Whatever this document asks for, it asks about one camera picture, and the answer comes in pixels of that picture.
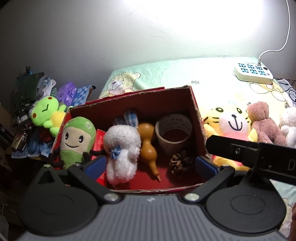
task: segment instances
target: wall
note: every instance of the wall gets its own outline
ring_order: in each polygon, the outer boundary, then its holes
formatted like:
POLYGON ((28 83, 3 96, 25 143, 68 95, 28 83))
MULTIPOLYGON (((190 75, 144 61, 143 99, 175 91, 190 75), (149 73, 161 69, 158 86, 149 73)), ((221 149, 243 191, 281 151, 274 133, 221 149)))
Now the wall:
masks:
MULTIPOLYGON (((279 53, 262 61, 276 77, 296 79, 296 3, 279 53)), ((31 65, 54 78, 97 86, 112 70, 180 58, 258 56, 280 48, 285 0, 11 0, 0 10, 0 102, 31 65)))

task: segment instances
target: cardboard box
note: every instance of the cardboard box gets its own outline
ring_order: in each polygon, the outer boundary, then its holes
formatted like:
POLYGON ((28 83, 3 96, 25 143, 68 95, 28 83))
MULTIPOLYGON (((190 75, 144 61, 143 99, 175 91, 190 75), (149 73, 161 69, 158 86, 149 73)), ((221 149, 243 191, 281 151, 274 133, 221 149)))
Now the cardboard box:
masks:
MULTIPOLYGON (((71 118, 83 116, 89 119, 97 129, 107 131, 112 126, 116 117, 123 116, 126 110, 133 109, 138 114, 139 121, 154 123, 165 115, 180 113, 191 119, 193 135, 191 144, 195 156, 207 155, 205 149, 206 136, 203 129, 202 119, 194 98, 192 88, 184 86, 172 89, 150 89, 137 91, 129 94, 104 98, 86 103, 70 109, 61 125, 56 137, 53 149, 56 149, 61 142, 63 126, 71 118)), ((192 188, 202 183, 201 177, 192 170, 182 178, 170 175, 168 170, 171 156, 166 155, 157 142, 153 143, 157 150, 157 167, 162 181, 159 183, 151 178, 150 169, 144 163, 138 161, 138 170, 133 180, 123 185, 124 192, 164 192, 192 188)))

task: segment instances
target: gourd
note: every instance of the gourd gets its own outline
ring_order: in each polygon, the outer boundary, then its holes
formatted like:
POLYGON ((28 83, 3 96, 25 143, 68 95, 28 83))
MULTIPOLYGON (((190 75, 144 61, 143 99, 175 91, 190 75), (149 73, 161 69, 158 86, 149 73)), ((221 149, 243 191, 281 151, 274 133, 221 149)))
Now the gourd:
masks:
POLYGON ((150 123, 141 123, 138 126, 138 132, 142 141, 140 160, 149 165, 153 176, 160 182, 159 171, 156 167, 157 152, 151 145, 151 142, 155 138, 154 130, 155 127, 150 123))

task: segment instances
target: cartoon bear print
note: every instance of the cartoon bear print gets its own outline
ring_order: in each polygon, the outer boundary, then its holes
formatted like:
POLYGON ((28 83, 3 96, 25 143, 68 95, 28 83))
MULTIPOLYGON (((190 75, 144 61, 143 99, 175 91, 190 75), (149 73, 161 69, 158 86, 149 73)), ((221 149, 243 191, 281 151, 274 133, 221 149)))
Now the cartoon bear print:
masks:
POLYGON ((283 90, 281 87, 276 83, 272 82, 271 85, 267 84, 261 84, 261 83, 254 83, 254 82, 248 82, 250 84, 251 89, 257 93, 257 94, 266 94, 271 92, 274 98, 276 98, 279 101, 285 101, 283 97, 283 90))
POLYGON ((124 72, 114 76, 107 85, 107 90, 100 94, 99 99, 105 97, 112 97, 115 95, 120 95, 128 92, 133 92, 133 85, 135 80, 141 75, 139 73, 124 72))

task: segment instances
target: white cable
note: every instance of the white cable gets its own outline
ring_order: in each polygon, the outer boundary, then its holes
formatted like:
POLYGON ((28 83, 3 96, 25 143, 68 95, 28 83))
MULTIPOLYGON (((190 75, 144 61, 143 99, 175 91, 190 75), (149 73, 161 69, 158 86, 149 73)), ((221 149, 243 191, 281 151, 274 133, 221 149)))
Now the white cable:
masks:
POLYGON ((283 47, 281 47, 281 48, 278 49, 278 50, 266 50, 266 51, 264 51, 262 54, 260 54, 259 57, 258 57, 258 63, 257 63, 257 66, 261 66, 261 57, 262 57, 263 54, 265 54, 265 53, 267 53, 267 52, 279 52, 279 51, 281 51, 281 50, 286 46, 286 44, 287 44, 287 42, 288 42, 289 33, 290 33, 290 26, 291 26, 291 17, 290 17, 290 8, 289 8, 288 0, 286 0, 286 2, 287 2, 287 7, 288 7, 288 14, 289 14, 289 29, 288 29, 288 34, 287 34, 286 42, 285 42, 285 44, 283 45, 283 47))

